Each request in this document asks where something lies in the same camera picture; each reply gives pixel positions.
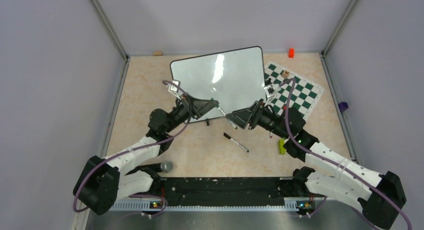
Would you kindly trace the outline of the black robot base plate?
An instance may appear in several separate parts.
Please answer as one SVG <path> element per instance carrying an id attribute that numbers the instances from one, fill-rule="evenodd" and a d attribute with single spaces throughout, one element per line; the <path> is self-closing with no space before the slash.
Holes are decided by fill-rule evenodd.
<path id="1" fill-rule="evenodd" d="M 169 206 L 277 206 L 288 197 L 311 197 L 291 177 L 164 177 L 147 193 L 165 198 Z"/>

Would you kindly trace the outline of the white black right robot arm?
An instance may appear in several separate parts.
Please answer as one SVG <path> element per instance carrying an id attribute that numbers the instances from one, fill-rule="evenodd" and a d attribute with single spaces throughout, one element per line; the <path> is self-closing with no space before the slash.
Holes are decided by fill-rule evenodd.
<path id="1" fill-rule="evenodd" d="M 257 126 L 285 139 L 283 145 L 293 158 L 307 164 L 293 173 L 296 194 L 323 195 L 348 205 L 372 226 L 390 229 L 401 215 L 408 229 L 412 223 L 402 210 L 406 196 L 400 178 L 391 171 L 379 173 L 363 167 L 328 148 L 303 129 L 305 120 L 296 108 L 287 108 L 282 115 L 266 109 L 261 101 L 251 107 L 234 111 L 226 118 L 238 127 Z"/>

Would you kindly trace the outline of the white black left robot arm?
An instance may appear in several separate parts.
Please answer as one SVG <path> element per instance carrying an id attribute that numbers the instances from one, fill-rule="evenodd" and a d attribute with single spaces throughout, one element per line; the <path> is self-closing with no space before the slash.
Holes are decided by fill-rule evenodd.
<path id="1" fill-rule="evenodd" d="M 148 132 L 138 142 L 114 155 L 91 157 L 73 189 L 74 201 L 82 202 L 97 215 L 106 213 L 117 200 L 144 192 L 155 196 L 160 183 L 139 165 L 169 149 L 178 135 L 169 133 L 181 124 L 198 119 L 219 105 L 217 100 L 197 99 L 182 95 L 180 104 L 170 112 L 155 109 L 149 116 Z"/>

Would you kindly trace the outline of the white whiteboard black frame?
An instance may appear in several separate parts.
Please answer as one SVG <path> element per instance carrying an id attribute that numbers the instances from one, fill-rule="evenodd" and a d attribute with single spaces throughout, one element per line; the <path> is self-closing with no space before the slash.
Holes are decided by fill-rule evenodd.
<path id="1" fill-rule="evenodd" d="M 226 114 L 266 99 L 263 50 L 259 46 L 174 60 L 170 72 L 183 90 L 198 99 L 214 98 Z M 199 120 L 222 117 L 215 108 Z"/>

